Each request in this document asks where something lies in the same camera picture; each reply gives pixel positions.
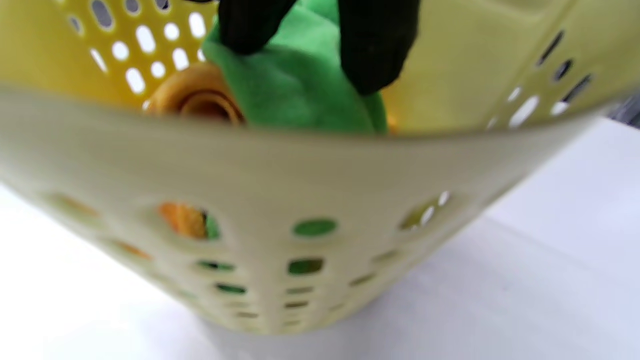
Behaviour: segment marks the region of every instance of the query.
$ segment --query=laundry basket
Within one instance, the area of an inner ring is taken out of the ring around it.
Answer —
[[[202,61],[215,11],[0,0],[0,178],[238,331],[303,332],[362,308],[640,80],[639,1],[423,0],[383,93],[396,136],[144,116]],[[176,234],[159,211],[176,203],[220,236]]]

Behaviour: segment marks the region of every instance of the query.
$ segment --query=green towel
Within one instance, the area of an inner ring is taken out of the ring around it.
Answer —
[[[202,45],[236,98],[249,126],[385,134],[380,94],[363,97],[340,66],[336,0],[301,0],[256,54],[220,43],[215,26]]]

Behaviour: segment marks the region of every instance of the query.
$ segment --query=orange object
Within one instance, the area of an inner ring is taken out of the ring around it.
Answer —
[[[162,204],[159,210],[176,233],[193,239],[207,238],[207,229],[200,210],[193,206],[170,202]]]
[[[170,76],[149,98],[146,112],[209,117],[233,125],[244,122],[222,71],[212,63],[195,63]]]

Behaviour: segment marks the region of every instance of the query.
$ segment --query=basket hole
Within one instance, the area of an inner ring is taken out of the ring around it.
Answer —
[[[337,226],[335,221],[327,218],[305,220],[296,224],[293,228],[293,233],[298,236],[313,238],[332,233]]]
[[[116,41],[111,47],[113,57],[120,61],[125,61],[129,58],[129,47],[122,41]]]
[[[250,305],[245,303],[245,302],[240,302],[240,301],[235,301],[235,302],[230,302],[227,304],[227,307],[232,307],[235,309],[244,309],[246,307],[249,307]]]
[[[187,299],[187,300],[196,300],[198,297],[194,293],[190,293],[188,291],[180,290],[178,291],[178,295]]]
[[[293,301],[284,304],[285,309],[300,309],[309,306],[309,301]]]
[[[86,217],[97,218],[100,215],[98,211],[86,205],[79,200],[75,200],[66,195],[55,195],[54,202],[56,203],[56,207],[66,213],[77,214]]]
[[[142,78],[142,74],[140,70],[132,67],[125,73],[125,79],[131,88],[131,91],[134,94],[142,94],[145,91],[147,85],[145,84],[144,78]]]
[[[513,89],[513,91],[511,92],[511,95],[509,95],[509,97],[507,98],[507,101],[508,101],[508,102],[512,102],[512,101],[514,101],[515,99],[517,99],[517,98],[518,98],[518,96],[520,95],[520,92],[521,92],[521,91],[522,91],[522,89],[521,89],[521,88],[515,88],[515,89]]]
[[[558,47],[558,45],[560,44],[560,41],[562,41],[563,38],[564,38],[564,30],[561,30],[553,39],[553,41],[551,41],[551,44],[549,44],[549,46],[547,47],[545,52],[542,54],[542,56],[540,56],[540,59],[538,60],[538,66],[542,65],[547,60],[547,58],[554,52],[554,50],[556,50],[556,47]]]
[[[351,281],[349,283],[349,286],[355,287],[355,286],[363,285],[363,284],[371,281],[371,279],[373,279],[375,276],[376,276],[375,274],[368,274],[368,275],[365,275],[363,277],[359,277],[359,278]]]
[[[589,86],[589,84],[591,84],[592,80],[593,80],[593,76],[591,74],[588,74],[587,76],[582,78],[582,80],[580,80],[571,89],[571,91],[569,91],[569,93],[566,94],[565,97],[563,97],[562,101],[566,102],[567,104],[570,104],[575,99],[576,96],[580,95],[583,91],[585,91],[585,89]]]
[[[451,193],[448,191],[443,191],[438,197],[438,206],[441,206],[441,207],[445,206],[449,202],[450,198],[451,198]]]
[[[95,63],[98,65],[100,70],[102,70],[102,72],[107,72],[107,64],[104,63],[104,59],[102,58],[102,55],[100,55],[98,50],[90,49],[89,53],[91,53],[91,57],[93,58]]]
[[[397,255],[398,255],[398,251],[396,249],[394,249],[394,250],[391,250],[391,251],[387,251],[384,254],[380,254],[378,256],[374,256],[372,261],[373,261],[373,263],[382,263],[382,262],[387,261],[389,259],[393,259]]]
[[[158,7],[159,10],[168,11],[169,8],[171,7],[169,0],[155,0],[155,1],[156,1],[156,6]]]
[[[223,293],[228,293],[233,295],[244,295],[246,293],[246,288],[240,285],[225,284],[225,283],[219,282],[218,284],[216,284],[216,288],[222,291]]]
[[[245,318],[245,319],[255,319],[258,317],[258,314],[240,312],[240,313],[236,313],[236,316],[239,318]]]
[[[321,258],[297,259],[289,263],[289,274],[310,275],[322,270],[324,260]]]
[[[113,17],[111,12],[102,0],[93,0],[91,2],[91,10],[98,24],[104,29],[111,29],[113,26]]]
[[[329,312],[331,312],[331,313],[332,313],[332,312],[334,312],[334,311],[338,311],[338,310],[342,309],[343,307],[344,307],[344,304],[337,304],[337,305],[334,305],[334,306],[332,306],[332,307],[330,307],[330,308],[329,308]]]
[[[201,13],[191,13],[191,15],[189,15],[189,27],[191,28],[191,34],[195,38],[202,38],[207,33],[207,28]]]
[[[291,288],[287,289],[287,294],[289,295],[300,295],[300,294],[308,294],[313,292],[313,287],[309,286],[306,288]]]
[[[156,61],[153,64],[151,64],[151,75],[153,75],[154,78],[159,79],[163,77],[165,74],[166,74],[166,68],[164,67],[163,63],[161,63],[160,61]]]
[[[173,64],[175,65],[175,69],[178,71],[182,71],[189,67],[189,58],[187,57],[187,53],[184,49],[179,47],[176,50],[173,50]]]
[[[200,260],[198,266],[207,270],[214,270],[218,272],[232,272],[236,268],[234,265],[227,263],[219,263],[217,261]]]
[[[69,23],[71,24],[71,27],[76,31],[76,33],[82,34],[82,23],[80,23],[80,20],[77,17],[69,17]]]
[[[521,126],[536,111],[539,103],[538,96],[528,98],[509,119],[509,127],[513,129]]]
[[[156,40],[154,35],[146,25],[140,25],[136,29],[136,38],[140,45],[140,49],[145,53],[153,53],[156,50]]]
[[[116,241],[115,243],[116,243],[116,245],[118,245],[120,250],[124,251],[125,253],[127,253],[129,255],[133,255],[136,258],[144,259],[144,260],[148,260],[148,261],[153,260],[151,255],[147,254],[146,252],[140,250],[139,248],[137,248],[137,247],[135,247],[133,245],[130,245],[130,244],[124,242],[124,241]]]
[[[569,108],[569,104],[564,101],[558,101],[551,107],[551,115],[562,115]]]
[[[565,75],[567,75],[567,73],[569,73],[569,70],[571,70],[572,67],[573,67],[573,60],[572,59],[569,59],[569,60],[563,62],[562,64],[560,64],[560,66],[556,70],[556,73],[554,74],[554,80],[555,81],[562,80],[565,77]]]
[[[492,117],[491,120],[489,120],[489,123],[487,123],[486,125],[486,129],[489,130],[491,128],[493,128],[496,123],[498,123],[498,118],[497,117]]]
[[[220,227],[206,210],[187,204],[165,202],[159,212],[175,233],[194,240],[220,239]]]
[[[140,11],[140,4],[138,0],[125,0],[124,8],[127,9],[130,14],[135,15]]]
[[[400,224],[400,230],[414,231],[427,226],[435,214],[438,200],[439,198],[430,200],[424,205],[411,211],[411,213],[409,213],[405,220]]]
[[[180,28],[178,28],[178,25],[170,22],[167,25],[164,25],[164,36],[170,41],[178,40],[180,37]]]

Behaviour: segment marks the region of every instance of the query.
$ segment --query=white surface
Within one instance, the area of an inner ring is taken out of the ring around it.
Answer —
[[[375,303],[292,338],[205,327],[0,189],[0,359],[639,359],[638,159],[640,132],[599,123]]]

